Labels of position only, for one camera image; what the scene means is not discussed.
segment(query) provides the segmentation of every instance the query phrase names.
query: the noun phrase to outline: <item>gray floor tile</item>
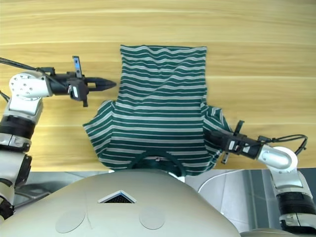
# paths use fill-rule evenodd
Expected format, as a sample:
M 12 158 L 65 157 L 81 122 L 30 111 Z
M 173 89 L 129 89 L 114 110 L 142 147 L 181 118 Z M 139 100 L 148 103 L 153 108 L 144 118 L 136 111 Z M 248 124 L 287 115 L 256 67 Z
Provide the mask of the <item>gray floor tile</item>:
M 226 175 L 221 212 L 229 219 L 249 223 L 248 210 L 252 206 L 247 196 L 243 173 Z
M 237 230 L 240 233 L 251 230 L 251 227 L 249 226 L 248 223 L 244 223 L 244 222 L 241 222 L 241 221 L 230 220 L 230 219 L 229 219 L 229 221 L 232 222 L 232 224 L 237 228 Z
M 66 172 L 69 174 L 77 175 L 82 178 L 90 177 L 99 174 L 99 171 L 83 171 L 83 172 Z
M 206 172 L 196 177 L 186 177 L 186 183 L 193 187 L 195 190 L 198 190 L 201 184 L 208 178 L 225 172 L 227 171 L 210 170 L 209 172 Z M 209 181 L 200 192 L 200 194 L 208 201 L 208 203 L 210 203 L 218 211 L 220 211 L 222 205 L 224 186 L 225 175 L 214 178 L 213 180 Z

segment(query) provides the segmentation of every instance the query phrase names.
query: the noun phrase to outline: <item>black cylindrical joint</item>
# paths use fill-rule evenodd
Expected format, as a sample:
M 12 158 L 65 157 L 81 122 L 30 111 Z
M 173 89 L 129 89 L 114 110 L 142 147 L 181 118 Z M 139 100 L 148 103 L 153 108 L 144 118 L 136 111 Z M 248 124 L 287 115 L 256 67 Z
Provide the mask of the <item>black cylindrical joint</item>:
M 54 79 L 49 81 L 49 86 L 54 95 L 68 95 L 68 83 L 72 77 L 76 77 L 75 73 L 55 74 Z
M 4 116 L 0 122 L 0 133 L 12 134 L 27 139 L 31 139 L 34 129 L 34 122 L 21 117 Z
M 276 196 L 281 215 L 306 213 L 316 215 L 316 206 L 310 196 L 300 192 L 288 192 Z

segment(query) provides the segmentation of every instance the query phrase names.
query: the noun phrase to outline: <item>floor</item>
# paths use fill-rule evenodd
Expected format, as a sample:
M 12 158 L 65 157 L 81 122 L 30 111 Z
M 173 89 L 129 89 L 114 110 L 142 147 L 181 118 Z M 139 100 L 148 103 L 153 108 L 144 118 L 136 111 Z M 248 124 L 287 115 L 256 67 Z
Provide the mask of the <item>floor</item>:
M 229 170 L 211 170 L 198 177 L 186 177 L 185 182 L 198 190 L 209 177 L 221 175 L 208 182 L 201 190 L 201 195 L 218 211 L 226 216 L 240 232 L 254 229 L 255 215 L 253 196 L 247 180 L 248 171 L 222 175 Z M 54 192 L 82 178 L 104 172 L 32 172 L 27 184 L 38 184 L 50 192 Z M 25 199 L 16 196 L 15 204 Z

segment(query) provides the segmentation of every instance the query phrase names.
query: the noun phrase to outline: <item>silver metal arm segment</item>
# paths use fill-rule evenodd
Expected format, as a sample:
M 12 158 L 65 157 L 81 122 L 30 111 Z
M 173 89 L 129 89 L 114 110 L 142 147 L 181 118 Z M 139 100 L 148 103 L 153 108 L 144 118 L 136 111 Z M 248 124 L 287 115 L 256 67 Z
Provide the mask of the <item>silver metal arm segment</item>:
M 70 95 L 87 107 L 90 91 L 104 91 L 116 86 L 110 80 L 85 77 L 79 57 L 73 56 L 73 60 L 76 71 L 65 74 L 56 74 L 53 67 L 34 68 L 3 58 L 0 60 L 0 63 L 28 70 L 10 79 L 12 97 L 0 122 L 0 223 L 13 214 L 14 188 L 28 178 L 32 158 L 25 153 L 30 149 L 31 137 L 43 110 L 42 98 Z
M 271 172 L 271 180 L 281 213 L 279 220 L 283 230 L 294 234 L 316 235 L 316 206 L 304 176 L 297 170 L 297 151 L 295 153 L 286 147 L 266 145 L 260 139 L 263 137 L 254 140 L 240 134 L 242 123 L 243 121 L 238 123 L 234 133 L 210 131 L 205 139 L 225 152 L 223 163 L 227 162 L 229 153 L 234 153 L 265 164 Z M 301 151 L 305 148 L 307 137 L 296 136 L 305 138 L 298 149 Z
M 10 89 L 0 122 L 0 223 L 13 215 L 14 188 L 29 176 L 32 158 L 25 153 L 43 110 L 42 97 L 53 95 L 48 79 L 32 71 L 13 76 Z
M 316 206 L 304 175 L 297 170 L 295 153 L 285 147 L 263 146 L 258 160 L 271 172 L 282 229 L 294 234 L 316 235 Z

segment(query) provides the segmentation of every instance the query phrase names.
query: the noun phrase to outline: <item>wooden table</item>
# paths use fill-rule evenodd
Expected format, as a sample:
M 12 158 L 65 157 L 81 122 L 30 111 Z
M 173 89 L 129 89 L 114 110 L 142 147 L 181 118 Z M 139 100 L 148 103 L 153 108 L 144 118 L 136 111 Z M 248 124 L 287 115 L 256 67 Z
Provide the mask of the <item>wooden table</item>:
M 208 47 L 208 103 L 222 107 L 242 133 L 309 137 L 300 167 L 316 167 L 316 2 L 314 0 L 0 0 L 1 57 L 35 67 L 120 80 L 119 45 Z M 0 87 L 18 68 L 0 66 Z M 89 107 L 67 96 L 44 99 L 32 138 L 33 171 L 104 170 L 85 134 L 119 87 L 89 95 Z M 0 100 L 0 111 L 5 102 Z M 286 144 L 296 149 L 299 142 Z M 231 156 L 216 168 L 263 168 Z

